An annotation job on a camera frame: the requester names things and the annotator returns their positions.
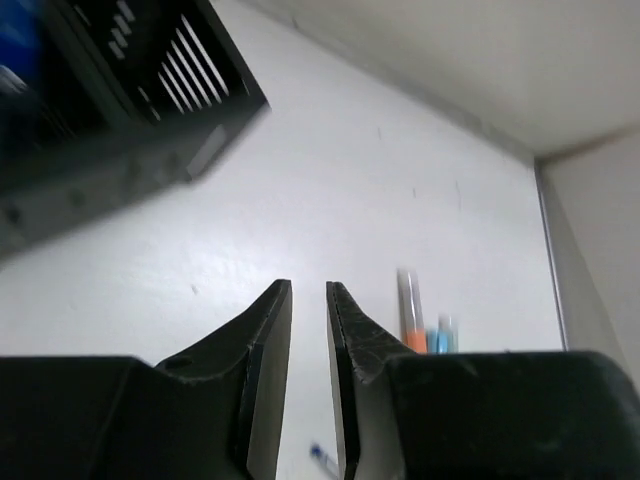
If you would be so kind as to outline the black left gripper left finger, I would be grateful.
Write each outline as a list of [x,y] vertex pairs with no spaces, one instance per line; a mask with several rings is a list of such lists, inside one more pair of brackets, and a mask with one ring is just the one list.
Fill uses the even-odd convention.
[[292,322],[273,282],[244,312],[149,365],[126,356],[5,357],[5,479],[272,479]]

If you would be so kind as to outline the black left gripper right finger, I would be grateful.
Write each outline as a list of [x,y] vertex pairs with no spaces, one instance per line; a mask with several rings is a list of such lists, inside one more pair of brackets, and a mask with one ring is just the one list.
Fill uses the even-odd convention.
[[590,351],[424,355],[326,286],[343,479],[635,479],[639,397]]

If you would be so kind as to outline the blue grip gel pen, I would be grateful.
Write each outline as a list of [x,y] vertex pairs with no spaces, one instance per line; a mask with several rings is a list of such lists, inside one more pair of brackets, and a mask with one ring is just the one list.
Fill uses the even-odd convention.
[[321,445],[312,443],[309,448],[309,455],[328,479],[339,480],[341,478],[338,463]]

